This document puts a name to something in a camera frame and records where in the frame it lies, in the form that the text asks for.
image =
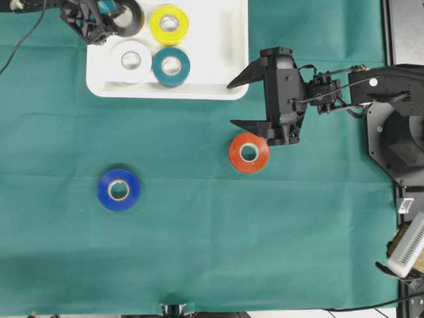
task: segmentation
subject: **blue tape roll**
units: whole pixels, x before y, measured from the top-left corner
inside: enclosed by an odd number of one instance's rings
[[[162,64],[167,58],[176,58],[180,61],[181,70],[175,75],[169,75],[162,69]],[[168,87],[175,87],[183,84],[190,73],[190,60],[186,53],[178,48],[164,48],[153,58],[153,73],[159,83]]]
[[[111,188],[118,181],[126,184],[128,191],[122,199],[114,199]],[[124,211],[131,208],[140,198],[140,182],[137,177],[129,171],[116,169],[107,172],[101,177],[97,185],[97,196],[101,204],[112,211]]]

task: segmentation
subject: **teal tape roll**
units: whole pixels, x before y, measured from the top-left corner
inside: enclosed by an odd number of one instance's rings
[[[164,48],[153,58],[153,73],[162,85],[179,86],[190,73],[190,60],[178,48]]]

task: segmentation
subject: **yellow tape roll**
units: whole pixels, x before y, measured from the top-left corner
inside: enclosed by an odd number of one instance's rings
[[[156,41],[164,46],[178,45],[187,35],[187,15],[175,5],[162,5],[150,18],[150,29]]]

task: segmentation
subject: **white tray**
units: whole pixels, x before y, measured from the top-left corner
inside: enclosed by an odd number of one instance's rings
[[[248,0],[137,0],[146,15],[142,30],[132,38],[111,36],[103,46],[87,48],[87,86],[101,97],[221,99],[241,98],[248,86],[227,89],[227,84],[248,65]],[[183,85],[160,85],[153,72],[144,83],[116,81],[111,71],[111,51],[121,42],[137,40],[155,55],[163,48],[148,26],[158,6],[174,3],[188,15],[190,28],[178,45],[191,62],[191,71]]]

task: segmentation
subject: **green tablecloth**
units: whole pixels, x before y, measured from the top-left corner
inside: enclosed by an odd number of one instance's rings
[[[40,13],[0,15],[0,58]],[[334,70],[384,65],[379,0],[251,0],[250,57],[294,49]],[[85,44],[49,11],[0,77],[0,314],[344,307],[396,296],[374,267],[395,230],[392,183],[364,122],[310,109],[295,146],[237,173],[230,119],[264,118],[262,84],[239,101],[104,99]],[[96,185],[134,171],[142,198],[106,210]]]

